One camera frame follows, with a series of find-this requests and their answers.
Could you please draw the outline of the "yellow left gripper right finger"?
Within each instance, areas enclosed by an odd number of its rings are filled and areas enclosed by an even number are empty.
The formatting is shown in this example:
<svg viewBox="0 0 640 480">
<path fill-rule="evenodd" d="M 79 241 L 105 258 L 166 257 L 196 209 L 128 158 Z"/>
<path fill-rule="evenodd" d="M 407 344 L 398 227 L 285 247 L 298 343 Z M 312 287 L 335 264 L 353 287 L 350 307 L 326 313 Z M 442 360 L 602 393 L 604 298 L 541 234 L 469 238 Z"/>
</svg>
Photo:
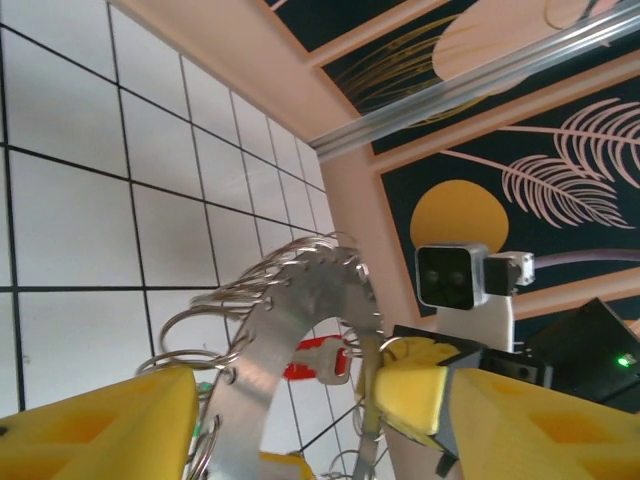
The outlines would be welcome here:
<svg viewBox="0 0 640 480">
<path fill-rule="evenodd" d="M 479 369 L 461 369 L 449 413 L 467 479 L 636 479 L 639 418 Z"/>
</svg>

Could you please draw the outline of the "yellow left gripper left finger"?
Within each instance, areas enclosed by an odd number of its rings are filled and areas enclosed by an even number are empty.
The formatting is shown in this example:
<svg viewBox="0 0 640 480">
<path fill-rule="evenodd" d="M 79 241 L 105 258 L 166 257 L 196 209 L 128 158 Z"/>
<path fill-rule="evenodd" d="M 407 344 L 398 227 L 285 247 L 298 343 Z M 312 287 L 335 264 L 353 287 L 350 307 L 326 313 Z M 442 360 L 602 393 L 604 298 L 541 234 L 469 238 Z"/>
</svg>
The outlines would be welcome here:
<svg viewBox="0 0 640 480">
<path fill-rule="evenodd" d="M 195 379 L 174 367 L 1 420 L 4 479 L 179 479 Z"/>
</svg>

